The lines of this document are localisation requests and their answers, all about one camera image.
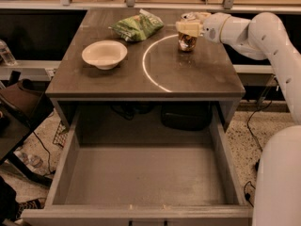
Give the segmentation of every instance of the black object in drawer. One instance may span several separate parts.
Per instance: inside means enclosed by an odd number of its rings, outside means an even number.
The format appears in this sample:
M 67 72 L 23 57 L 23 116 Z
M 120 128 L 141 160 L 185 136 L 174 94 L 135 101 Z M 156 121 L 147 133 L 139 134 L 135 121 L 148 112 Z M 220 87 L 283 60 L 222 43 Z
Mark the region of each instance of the black object in drawer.
M 197 131 L 208 126 L 212 119 L 210 102 L 171 103 L 162 105 L 162 124 L 174 129 Z

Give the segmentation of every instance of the chair leg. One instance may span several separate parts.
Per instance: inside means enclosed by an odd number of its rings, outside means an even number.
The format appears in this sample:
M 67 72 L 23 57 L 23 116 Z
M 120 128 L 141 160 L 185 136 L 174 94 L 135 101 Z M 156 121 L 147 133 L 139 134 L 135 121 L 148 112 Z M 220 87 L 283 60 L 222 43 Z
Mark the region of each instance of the chair leg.
M 37 173 L 31 171 L 14 153 L 11 153 L 8 156 L 8 161 L 11 162 L 24 176 L 35 183 L 44 186 L 50 186 L 53 182 L 52 179 L 38 175 Z

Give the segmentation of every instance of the speckled floor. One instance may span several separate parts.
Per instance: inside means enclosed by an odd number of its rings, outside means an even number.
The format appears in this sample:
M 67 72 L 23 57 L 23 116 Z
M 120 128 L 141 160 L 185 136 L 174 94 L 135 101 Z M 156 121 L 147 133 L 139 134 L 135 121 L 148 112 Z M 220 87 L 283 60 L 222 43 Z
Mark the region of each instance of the speckled floor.
M 255 164 L 261 155 L 258 144 L 247 128 L 247 121 L 252 113 L 253 110 L 235 112 L 226 133 L 242 187 L 248 181 L 251 181 L 252 185 L 256 184 Z M 51 170 L 55 169 L 62 151 L 59 146 L 53 143 L 59 121 L 59 117 L 54 113 L 36 131 L 45 147 L 51 153 Z M 293 125 L 291 115 L 285 112 L 257 112 L 249 122 L 249 126 L 253 134 L 258 138 L 261 147 L 264 147 L 274 133 L 291 125 Z M 25 142 L 21 150 L 25 153 L 38 154 L 43 159 L 45 167 L 47 167 L 48 153 L 41 147 L 34 135 Z M 18 202 L 47 197 L 48 189 L 44 186 L 37 185 L 25 178 L 16 177 L 2 170 L 0 170 L 0 175 L 17 191 Z

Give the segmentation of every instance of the brown tabletop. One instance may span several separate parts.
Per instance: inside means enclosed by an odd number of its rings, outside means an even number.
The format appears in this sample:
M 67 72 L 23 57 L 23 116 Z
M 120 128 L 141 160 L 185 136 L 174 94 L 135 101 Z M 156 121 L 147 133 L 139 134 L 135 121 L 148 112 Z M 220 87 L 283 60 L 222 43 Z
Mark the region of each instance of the brown tabletop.
M 165 26 L 151 38 L 126 42 L 109 26 L 136 15 L 136 8 L 99 8 L 87 12 L 46 93 L 56 100 L 159 99 L 230 100 L 245 90 L 222 44 L 198 38 L 192 53 L 177 47 L 175 22 L 190 10 L 148 9 Z M 99 40 L 117 40 L 127 57 L 109 71 L 86 64 L 82 51 Z

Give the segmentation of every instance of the shoe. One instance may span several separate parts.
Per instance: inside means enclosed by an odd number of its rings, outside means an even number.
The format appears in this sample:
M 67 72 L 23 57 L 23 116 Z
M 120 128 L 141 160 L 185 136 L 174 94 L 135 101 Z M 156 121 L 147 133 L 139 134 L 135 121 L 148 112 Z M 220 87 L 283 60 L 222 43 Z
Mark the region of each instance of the shoe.
M 35 199 L 27 202 L 19 202 L 19 209 L 16 215 L 16 220 L 21 218 L 24 209 L 42 209 L 44 208 L 45 199 Z

